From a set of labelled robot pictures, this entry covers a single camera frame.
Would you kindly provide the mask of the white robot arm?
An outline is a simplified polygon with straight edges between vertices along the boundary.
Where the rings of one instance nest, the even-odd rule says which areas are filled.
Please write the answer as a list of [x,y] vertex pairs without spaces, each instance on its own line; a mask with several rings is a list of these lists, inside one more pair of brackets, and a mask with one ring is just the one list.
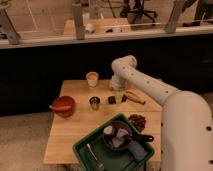
[[162,106],[161,171],[213,171],[213,113],[200,95],[183,91],[136,69],[128,55],[115,59],[113,90],[132,83]]

